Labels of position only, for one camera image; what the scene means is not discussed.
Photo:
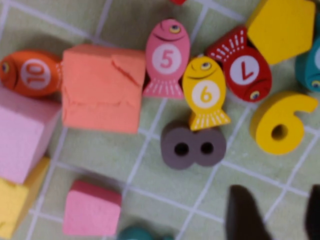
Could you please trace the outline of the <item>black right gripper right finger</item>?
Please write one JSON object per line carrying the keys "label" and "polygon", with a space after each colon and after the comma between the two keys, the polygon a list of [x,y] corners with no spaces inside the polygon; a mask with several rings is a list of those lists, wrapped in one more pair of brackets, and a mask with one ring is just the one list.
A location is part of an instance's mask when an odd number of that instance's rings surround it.
{"label": "black right gripper right finger", "polygon": [[320,240],[320,185],[310,191],[305,213],[305,230],[309,240]]}

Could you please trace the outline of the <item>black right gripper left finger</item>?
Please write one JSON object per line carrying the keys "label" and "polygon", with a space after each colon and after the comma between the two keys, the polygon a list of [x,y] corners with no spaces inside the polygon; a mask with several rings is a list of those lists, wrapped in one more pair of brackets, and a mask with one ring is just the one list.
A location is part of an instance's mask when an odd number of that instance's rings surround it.
{"label": "black right gripper left finger", "polygon": [[227,240],[271,240],[256,201],[242,185],[231,185],[226,208]]}

